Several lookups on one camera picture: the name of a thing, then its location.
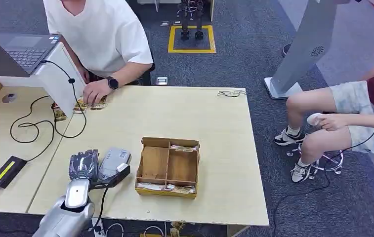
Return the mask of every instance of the power adapter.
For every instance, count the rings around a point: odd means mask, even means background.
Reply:
[[[11,156],[0,168],[0,188],[5,189],[25,166],[27,161]]]

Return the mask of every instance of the laptop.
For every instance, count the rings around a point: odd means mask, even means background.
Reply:
[[[61,36],[0,33],[0,76],[27,78]]]

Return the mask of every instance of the yellow tape square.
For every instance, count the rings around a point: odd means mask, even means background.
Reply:
[[[196,26],[188,26],[189,29],[196,29]],[[213,26],[203,26],[203,29],[208,31],[208,40],[210,49],[174,49],[175,31],[182,29],[182,26],[171,26],[169,33],[168,53],[216,53],[216,44],[214,42]]]

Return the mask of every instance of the sticker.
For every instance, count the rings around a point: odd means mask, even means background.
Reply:
[[[15,164],[15,161],[11,161],[9,165],[0,173],[0,179],[11,169],[11,167]]]

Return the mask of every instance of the knee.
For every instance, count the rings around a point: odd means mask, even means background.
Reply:
[[[300,94],[295,94],[287,99],[286,107],[287,111],[304,111],[304,98]]]
[[[324,141],[319,136],[307,135],[302,144],[303,153],[319,153],[324,149]]]

